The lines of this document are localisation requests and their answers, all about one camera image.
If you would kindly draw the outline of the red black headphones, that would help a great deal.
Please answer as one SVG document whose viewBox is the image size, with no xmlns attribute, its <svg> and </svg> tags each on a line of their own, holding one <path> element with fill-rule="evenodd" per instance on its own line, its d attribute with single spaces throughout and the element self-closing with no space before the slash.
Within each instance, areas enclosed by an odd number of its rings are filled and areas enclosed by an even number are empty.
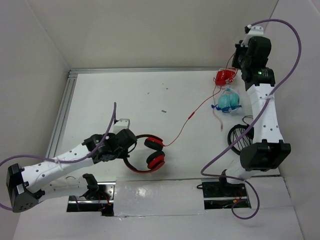
<svg viewBox="0 0 320 240">
<path fill-rule="evenodd" d="M 145 139 L 144 146 L 154 150 L 146 159 L 148 170 L 138 170 L 132 164 L 130 164 L 127 157 L 123 159 L 124 164 L 131 171 L 138 174 L 150 174 L 160 169 L 165 164 L 165 153 L 163 152 L 164 144 L 163 140 L 152 134 L 140 134 L 136 135 L 136 139 Z"/>
</svg>

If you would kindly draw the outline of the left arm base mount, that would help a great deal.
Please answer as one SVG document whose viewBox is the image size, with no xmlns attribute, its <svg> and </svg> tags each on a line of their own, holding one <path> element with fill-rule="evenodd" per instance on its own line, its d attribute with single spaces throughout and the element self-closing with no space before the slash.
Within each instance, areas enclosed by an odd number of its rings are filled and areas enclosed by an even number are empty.
<svg viewBox="0 0 320 240">
<path fill-rule="evenodd" d="M 102 216 L 114 216 L 115 182 L 98 182 L 89 173 L 82 178 L 86 182 L 85 192 L 80 196 L 70 195 L 66 211 L 68 213 L 100 212 Z"/>
</svg>

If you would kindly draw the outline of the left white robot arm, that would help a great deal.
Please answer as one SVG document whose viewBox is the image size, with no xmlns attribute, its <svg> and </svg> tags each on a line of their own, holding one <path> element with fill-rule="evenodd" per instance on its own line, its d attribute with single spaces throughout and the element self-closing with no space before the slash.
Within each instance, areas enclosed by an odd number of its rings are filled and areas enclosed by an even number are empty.
<svg viewBox="0 0 320 240">
<path fill-rule="evenodd" d="M 70 151 L 38 164 L 9 166 L 6 186 L 11 211 L 21 213 L 45 200 L 62 196 L 93 199 L 100 191 L 93 174 L 84 173 L 76 178 L 72 172 L 128 157 L 129 148 L 136 143 L 137 137 L 127 128 L 116 134 L 94 134 Z"/>
</svg>

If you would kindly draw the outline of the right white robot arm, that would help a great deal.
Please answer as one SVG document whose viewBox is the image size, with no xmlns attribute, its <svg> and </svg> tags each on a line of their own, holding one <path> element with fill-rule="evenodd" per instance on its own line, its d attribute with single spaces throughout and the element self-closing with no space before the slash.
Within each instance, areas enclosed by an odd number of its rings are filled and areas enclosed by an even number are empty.
<svg viewBox="0 0 320 240">
<path fill-rule="evenodd" d="M 259 172 L 278 166 L 291 153 L 291 145 L 284 142 L 280 132 L 272 90 L 276 81 L 267 62 L 271 41 L 263 36 L 251 37 L 247 44 L 236 44 L 232 67 L 241 70 L 245 91 L 249 96 L 253 115 L 253 140 L 239 154 L 239 162 L 224 170 L 219 177 L 223 185 L 240 184 Z"/>
</svg>

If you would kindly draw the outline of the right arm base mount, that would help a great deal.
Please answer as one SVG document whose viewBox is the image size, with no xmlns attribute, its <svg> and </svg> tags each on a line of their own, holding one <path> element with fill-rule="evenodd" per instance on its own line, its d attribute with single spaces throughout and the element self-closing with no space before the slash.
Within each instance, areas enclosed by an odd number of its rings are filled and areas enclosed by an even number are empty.
<svg viewBox="0 0 320 240">
<path fill-rule="evenodd" d="M 202 190 L 204 209 L 231 209 L 234 208 L 250 208 L 250 201 L 245 184 L 230 184 L 224 177 L 218 180 L 205 180 L 196 186 L 198 190 Z"/>
</svg>

